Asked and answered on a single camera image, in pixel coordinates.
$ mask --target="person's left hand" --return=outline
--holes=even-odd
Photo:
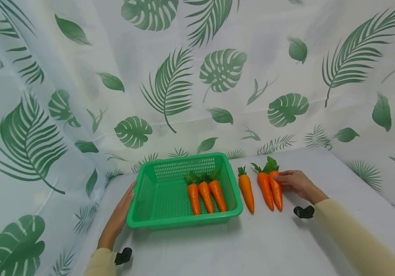
[[[112,250],[114,241],[119,233],[121,233],[122,227],[124,227],[125,221],[127,220],[128,209],[135,196],[133,193],[135,185],[136,181],[128,187],[124,197],[122,197],[121,201],[119,201],[114,209],[99,238],[98,248],[108,248]]]

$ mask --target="black clip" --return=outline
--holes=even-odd
[[[122,253],[116,254],[115,265],[121,265],[121,264],[124,264],[124,263],[130,261],[132,252],[133,251],[131,248],[125,247],[124,250],[122,250]]]
[[[313,206],[308,206],[305,209],[303,209],[300,206],[294,207],[294,214],[296,214],[299,218],[301,219],[310,219],[314,215],[314,207]]]

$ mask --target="toy carrot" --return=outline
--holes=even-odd
[[[201,205],[199,204],[199,191],[196,182],[198,181],[198,177],[194,174],[194,172],[190,172],[186,177],[185,181],[188,183],[188,196],[191,201],[191,208],[193,209],[194,215],[201,214]]]
[[[215,169],[210,173],[211,182],[208,184],[210,186],[211,193],[213,194],[214,200],[216,201],[219,211],[226,212],[227,204],[225,203],[224,195],[222,193],[221,184],[219,183],[220,172]]]
[[[280,212],[282,212],[283,209],[283,201],[282,201],[282,187],[279,181],[274,179],[275,175],[279,175],[279,166],[276,162],[271,157],[267,157],[267,165],[268,169],[270,170],[270,173],[268,174],[268,178],[270,178],[270,186],[271,186],[271,193],[273,194],[273,200],[274,204],[276,204],[276,207]]]
[[[244,196],[245,204],[250,210],[250,213],[254,214],[254,196],[252,190],[252,182],[245,172],[245,166],[237,168],[239,172],[239,188]]]
[[[198,189],[201,194],[202,201],[204,202],[205,208],[207,209],[207,213],[212,214],[214,213],[214,206],[213,201],[211,200],[210,187],[206,182],[206,177],[207,176],[205,174],[202,176],[202,180],[200,180],[201,183],[198,185]]]
[[[252,163],[252,165],[254,166],[254,169],[258,172],[257,183],[259,184],[260,190],[262,191],[263,199],[265,200],[268,208],[270,208],[271,211],[274,211],[273,195],[271,194],[270,180],[268,180],[268,172],[264,172],[267,166],[265,165],[265,168],[262,171],[262,169],[255,163]]]

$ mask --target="green plastic basket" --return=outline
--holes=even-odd
[[[197,175],[219,169],[227,212],[219,212],[214,198],[215,212],[208,214],[202,198],[201,214],[193,215],[184,177],[194,171]],[[132,228],[163,229],[198,224],[221,223],[242,213],[244,206],[233,169],[225,154],[209,153],[174,159],[147,162],[141,166],[135,198],[128,211],[127,224]]]

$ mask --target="leaf-patterned curtain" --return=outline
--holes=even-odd
[[[68,275],[157,159],[321,146],[395,208],[395,1],[366,2],[0,0],[0,275]]]

